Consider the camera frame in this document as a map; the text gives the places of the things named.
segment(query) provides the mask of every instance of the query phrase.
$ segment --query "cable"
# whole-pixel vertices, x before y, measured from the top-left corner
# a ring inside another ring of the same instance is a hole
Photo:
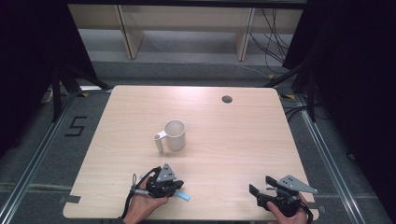
[[[268,20],[267,16],[265,15],[264,9],[262,8],[262,15],[264,16],[264,18],[265,18],[265,20],[266,20],[266,22],[267,22],[267,24],[268,24],[268,27],[269,27],[270,30],[271,30],[270,36],[265,35],[265,37],[268,38],[268,43],[267,43],[267,47],[266,47],[267,51],[265,51],[265,52],[268,53],[268,51],[269,51],[269,50],[268,50],[268,49],[269,49],[269,45],[270,45],[271,42],[275,43],[275,44],[277,45],[277,48],[278,48],[280,57],[278,57],[278,56],[274,57],[274,55],[275,55],[274,53],[272,53],[272,54],[270,54],[270,55],[271,55],[273,58],[276,58],[276,59],[277,59],[278,61],[280,61],[281,63],[284,63],[285,57],[286,57],[286,53],[285,53],[284,49],[288,49],[289,46],[285,47],[285,46],[283,46],[283,45],[280,43],[280,42],[283,42],[283,43],[285,43],[285,42],[280,38],[280,35],[276,32],[276,9],[273,8],[272,10],[273,10],[273,22],[271,23],[271,22]],[[265,58],[265,63],[267,64],[267,67],[268,67],[271,71],[273,71],[273,72],[275,72],[275,73],[278,73],[277,71],[272,70],[272,69],[268,66],[267,54],[265,54],[265,57],[264,57],[264,58]]]
[[[320,103],[316,103],[316,104],[314,104],[314,106],[321,106],[321,104],[320,104]],[[308,108],[308,105],[302,105],[302,106],[294,107],[293,109],[286,111],[286,112],[285,112],[285,115],[291,113],[291,115],[288,117],[288,123],[290,122],[291,118],[292,118],[297,112],[306,110],[307,108]],[[321,117],[321,116],[318,116],[317,114],[315,114],[315,117],[318,117],[318,118],[320,118],[320,119],[331,119],[331,118],[323,118],[323,117]]]
[[[163,50],[160,46],[158,46],[153,40],[151,40],[151,39],[150,39],[149,37],[147,37],[146,35],[145,35],[145,38],[146,38],[149,42],[151,42],[156,48],[158,48],[161,52],[166,53],[165,50]],[[245,67],[244,65],[237,64],[237,63],[191,62],[191,61],[187,61],[187,60],[184,60],[184,59],[177,59],[177,60],[175,60],[175,59],[171,59],[171,58],[168,58],[168,57],[167,57],[166,59],[167,59],[169,62],[171,62],[171,63],[180,63],[180,62],[184,62],[184,63],[201,63],[201,64],[233,65],[233,66],[241,67],[241,68],[243,68],[243,69],[247,69],[247,70],[249,70],[249,71],[258,73],[258,74],[260,74],[261,76],[266,77],[266,78],[269,79],[268,76],[266,76],[265,74],[261,73],[260,71],[258,71],[258,70],[256,70],[256,69],[248,68],[248,67]]]
[[[250,33],[251,38],[253,39],[254,43],[259,47],[259,49],[261,49],[262,51],[264,51],[267,54],[270,54],[271,57],[273,57],[274,59],[276,59],[278,62],[283,63],[282,58],[279,58],[279,56],[277,56],[275,53],[273,53],[271,50],[269,50],[268,48],[266,48],[265,46],[263,46],[254,36],[252,33]]]
[[[273,44],[277,44],[274,40],[270,39],[270,37],[267,34],[264,34],[265,37],[267,37],[268,40],[270,40]],[[277,35],[278,38],[282,41],[283,45],[280,45],[281,48],[283,49],[289,49],[289,45],[286,44],[283,40],[282,37],[280,37],[280,35]]]
[[[283,99],[283,98],[280,98],[280,100],[281,101],[285,101],[285,102],[304,102],[304,101],[298,101],[296,99]]]

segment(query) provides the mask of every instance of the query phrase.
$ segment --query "wooden table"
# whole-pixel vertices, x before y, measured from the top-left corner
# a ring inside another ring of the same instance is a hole
[[[223,96],[233,100],[222,101]],[[160,154],[154,135],[171,119],[186,124],[186,146]],[[273,89],[117,86],[108,100],[66,203],[70,218],[114,218],[123,211],[132,176],[169,163],[189,201],[172,197],[148,219],[270,220],[248,191],[264,178],[307,182],[289,125]],[[305,198],[313,202],[312,194]],[[313,210],[318,218],[318,210]]]

